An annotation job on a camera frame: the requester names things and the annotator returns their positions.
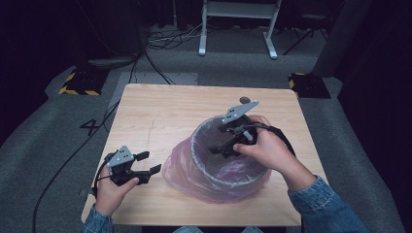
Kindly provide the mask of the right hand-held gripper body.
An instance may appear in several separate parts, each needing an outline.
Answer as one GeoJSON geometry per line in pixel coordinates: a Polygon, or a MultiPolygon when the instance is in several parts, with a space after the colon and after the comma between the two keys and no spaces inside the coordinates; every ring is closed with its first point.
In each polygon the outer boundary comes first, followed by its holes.
{"type": "Polygon", "coordinates": [[[220,146],[220,151],[233,151],[235,144],[253,145],[257,141],[257,131],[246,116],[246,113],[257,105],[258,100],[255,100],[227,110],[222,118],[220,131],[231,133],[233,138],[220,146]]]}

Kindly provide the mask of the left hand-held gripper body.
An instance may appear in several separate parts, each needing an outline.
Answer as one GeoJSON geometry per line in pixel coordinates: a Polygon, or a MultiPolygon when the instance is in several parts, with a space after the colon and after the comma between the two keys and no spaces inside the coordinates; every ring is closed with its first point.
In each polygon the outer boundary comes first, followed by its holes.
{"type": "Polygon", "coordinates": [[[143,182],[144,173],[131,169],[135,161],[134,154],[127,146],[122,146],[119,150],[106,155],[105,162],[110,178],[117,186],[121,186],[134,178],[139,179],[139,184],[143,182]]]}

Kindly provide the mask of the green plastic trash bin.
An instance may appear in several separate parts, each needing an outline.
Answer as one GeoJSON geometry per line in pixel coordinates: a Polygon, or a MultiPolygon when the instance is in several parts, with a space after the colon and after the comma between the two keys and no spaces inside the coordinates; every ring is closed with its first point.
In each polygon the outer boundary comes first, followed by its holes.
{"type": "Polygon", "coordinates": [[[218,147],[233,136],[221,132],[222,116],[214,116],[197,126],[191,135],[190,153],[195,167],[214,190],[259,189],[268,182],[271,172],[250,156],[224,157],[218,147]]]}

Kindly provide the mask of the pink plastic trash bag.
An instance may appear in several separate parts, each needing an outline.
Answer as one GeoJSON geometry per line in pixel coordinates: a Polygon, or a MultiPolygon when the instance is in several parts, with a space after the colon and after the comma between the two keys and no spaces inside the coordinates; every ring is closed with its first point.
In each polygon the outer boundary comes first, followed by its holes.
{"type": "Polygon", "coordinates": [[[190,153],[191,135],[172,150],[163,165],[161,174],[169,184],[188,195],[209,203],[240,202],[264,188],[266,183],[259,189],[214,190],[201,176],[192,161],[190,153]]]}

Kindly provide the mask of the person's left hand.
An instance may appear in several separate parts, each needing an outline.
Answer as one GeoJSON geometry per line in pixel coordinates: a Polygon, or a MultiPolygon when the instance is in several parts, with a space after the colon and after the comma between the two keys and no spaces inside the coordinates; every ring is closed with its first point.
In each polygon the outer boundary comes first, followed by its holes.
{"type": "Polygon", "coordinates": [[[121,186],[117,186],[110,178],[100,180],[98,182],[94,210],[102,215],[111,216],[120,206],[126,194],[131,191],[138,182],[139,179],[134,178],[121,186]]]}

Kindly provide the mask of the person's right hand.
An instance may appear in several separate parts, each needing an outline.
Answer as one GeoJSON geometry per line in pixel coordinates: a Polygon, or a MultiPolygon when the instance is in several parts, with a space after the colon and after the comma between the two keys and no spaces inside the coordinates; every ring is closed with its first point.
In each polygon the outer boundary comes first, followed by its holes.
{"type": "Polygon", "coordinates": [[[257,130],[257,142],[254,145],[235,144],[233,149],[280,173],[290,192],[301,191],[317,179],[278,136],[266,129],[257,130]]]}

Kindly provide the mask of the person's blue jeans legs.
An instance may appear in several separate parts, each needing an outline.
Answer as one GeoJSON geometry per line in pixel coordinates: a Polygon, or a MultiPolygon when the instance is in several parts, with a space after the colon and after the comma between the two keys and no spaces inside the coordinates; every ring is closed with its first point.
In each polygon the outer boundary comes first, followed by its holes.
{"type": "Polygon", "coordinates": [[[263,233],[258,227],[198,227],[182,226],[173,233],[263,233]]]}

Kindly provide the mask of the black yellow striped base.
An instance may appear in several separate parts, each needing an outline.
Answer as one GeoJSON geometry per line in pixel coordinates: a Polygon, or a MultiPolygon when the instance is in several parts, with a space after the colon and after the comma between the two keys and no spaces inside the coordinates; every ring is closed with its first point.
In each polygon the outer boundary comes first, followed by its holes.
{"type": "Polygon", "coordinates": [[[99,96],[109,73],[109,70],[74,69],[59,90],[59,94],[99,96]]]}
{"type": "Polygon", "coordinates": [[[330,94],[324,80],[312,73],[291,73],[288,76],[289,86],[298,98],[329,99],[330,94]]]}

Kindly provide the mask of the black tripod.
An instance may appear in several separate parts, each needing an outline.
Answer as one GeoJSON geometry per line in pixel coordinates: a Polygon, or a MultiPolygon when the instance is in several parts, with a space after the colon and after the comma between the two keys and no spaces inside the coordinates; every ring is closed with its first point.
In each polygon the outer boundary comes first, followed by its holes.
{"type": "Polygon", "coordinates": [[[320,31],[324,39],[326,35],[323,32],[327,28],[328,19],[326,16],[316,16],[316,15],[297,15],[293,20],[292,30],[294,32],[297,29],[304,30],[305,33],[303,36],[298,37],[297,41],[294,42],[287,50],[283,52],[283,55],[287,55],[291,50],[293,50],[297,45],[299,45],[304,39],[308,36],[313,36],[316,31],[320,31]]]}

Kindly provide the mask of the white metal stand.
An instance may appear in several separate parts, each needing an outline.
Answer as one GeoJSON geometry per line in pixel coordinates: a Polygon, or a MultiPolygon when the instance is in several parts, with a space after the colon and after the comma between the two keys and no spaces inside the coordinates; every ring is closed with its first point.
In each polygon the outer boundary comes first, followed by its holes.
{"type": "Polygon", "coordinates": [[[263,32],[263,39],[271,59],[277,59],[278,54],[272,42],[272,33],[281,8],[283,0],[275,0],[274,3],[240,3],[240,2],[218,2],[217,0],[203,0],[202,28],[199,41],[198,54],[206,54],[207,45],[207,20],[209,17],[238,17],[269,19],[269,27],[263,32]]]}

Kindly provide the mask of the grey upright column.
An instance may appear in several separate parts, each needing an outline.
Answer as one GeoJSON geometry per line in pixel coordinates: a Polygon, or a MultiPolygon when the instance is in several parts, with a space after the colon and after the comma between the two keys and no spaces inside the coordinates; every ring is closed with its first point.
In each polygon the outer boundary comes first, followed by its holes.
{"type": "Polygon", "coordinates": [[[312,69],[319,78],[332,77],[368,12],[372,0],[346,0],[312,69]]]}

